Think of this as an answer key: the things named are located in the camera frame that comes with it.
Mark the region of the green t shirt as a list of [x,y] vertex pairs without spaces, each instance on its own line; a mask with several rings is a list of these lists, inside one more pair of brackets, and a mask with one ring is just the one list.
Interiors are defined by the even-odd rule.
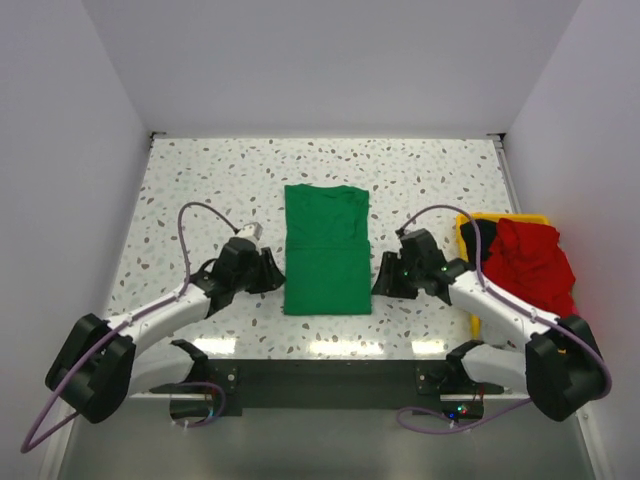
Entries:
[[369,192],[287,185],[285,288],[290,316],[372,313]]

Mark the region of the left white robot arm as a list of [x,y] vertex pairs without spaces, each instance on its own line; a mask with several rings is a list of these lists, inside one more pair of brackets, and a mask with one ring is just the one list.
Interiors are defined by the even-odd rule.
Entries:
[[155,302],[110,319],[81,317],[45,384],[93,424],[136,393],[169,384],[196,392],[212,377],[209,358],[174,333],[217,314],[239,293],[271,292],[284,282],[270,248],[234,236],[185,284]]

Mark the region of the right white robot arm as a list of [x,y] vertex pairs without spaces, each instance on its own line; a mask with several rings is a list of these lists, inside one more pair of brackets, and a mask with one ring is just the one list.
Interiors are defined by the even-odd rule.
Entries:
[[492,284],[471,263],[446,260],[425,229],[396,234],[401,248],[383,254],[373,294],[414,300],[425,292],[496,327],[508,344],[469,340],[448,353],[445,379],[452,390],[506,387],[527,394],[554,421],[610,393],[611,374],[582,317],[540,310]]

